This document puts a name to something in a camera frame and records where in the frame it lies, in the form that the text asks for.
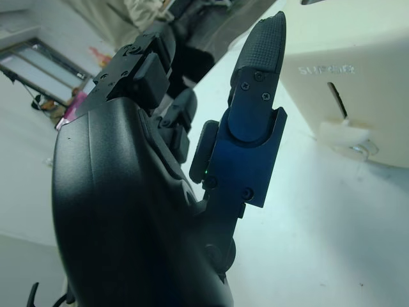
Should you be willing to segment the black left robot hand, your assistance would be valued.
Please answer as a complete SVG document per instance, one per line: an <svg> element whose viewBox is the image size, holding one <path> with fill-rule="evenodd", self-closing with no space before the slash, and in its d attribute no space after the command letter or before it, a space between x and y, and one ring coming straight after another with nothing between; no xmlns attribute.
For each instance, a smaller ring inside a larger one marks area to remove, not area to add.
<svg viewBox="0 0 409 307"><path fill-rule="evenodd" d="M122 47L56 138L52 214L80 306L232 306L236 223L262 207L287 114L272 107L286 46L283 12L260 20L233 70L228 107L181 165L196 95L154 116L176 42L154 23Z"/></svg>

